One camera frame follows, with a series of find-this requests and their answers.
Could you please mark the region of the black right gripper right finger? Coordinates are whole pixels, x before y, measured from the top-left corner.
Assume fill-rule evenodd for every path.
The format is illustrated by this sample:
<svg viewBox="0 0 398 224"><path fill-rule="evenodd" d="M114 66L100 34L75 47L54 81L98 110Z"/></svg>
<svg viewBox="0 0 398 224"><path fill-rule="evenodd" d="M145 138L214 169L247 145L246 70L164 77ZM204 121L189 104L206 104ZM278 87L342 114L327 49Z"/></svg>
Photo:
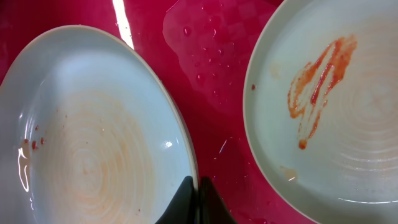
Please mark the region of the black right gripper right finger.
<svg viewBox="0 0 398 224"><path fill-rule="evenodd" d="M200 179L199 208L200 224L237 224L209 177Z"/></svg>

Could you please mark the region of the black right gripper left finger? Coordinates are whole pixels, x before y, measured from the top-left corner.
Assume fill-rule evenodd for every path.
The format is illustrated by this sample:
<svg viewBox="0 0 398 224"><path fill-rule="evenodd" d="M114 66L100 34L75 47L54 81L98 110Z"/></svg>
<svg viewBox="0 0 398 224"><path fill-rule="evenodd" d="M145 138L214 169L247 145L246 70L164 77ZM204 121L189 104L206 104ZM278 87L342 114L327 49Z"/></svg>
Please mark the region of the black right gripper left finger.
<svg viewBox="0 0 398 224"><path fill-rule="evenodd" d="M196 195L192 176L186 176L155 224L195 224Z"/></svg>

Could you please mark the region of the white plate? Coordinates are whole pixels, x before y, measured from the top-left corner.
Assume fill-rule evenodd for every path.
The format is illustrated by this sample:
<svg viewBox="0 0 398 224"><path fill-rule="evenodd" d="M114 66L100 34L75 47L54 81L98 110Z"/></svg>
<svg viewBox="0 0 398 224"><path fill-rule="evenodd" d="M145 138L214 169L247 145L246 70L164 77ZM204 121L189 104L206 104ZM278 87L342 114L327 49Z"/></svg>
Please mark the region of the white plate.
<svg viewBox="0 0 398 224"><path fill-rule="evenodd" d="M397 0L284 1L244 83L257 166L317 223L397 222Z"/></svg>
<svg viewBox="0 0 398 224"><path fill-rule="evenodd" d="M61 26L1 83L2 223L156 223L196 161L177 107L132 48Z"/></svg>

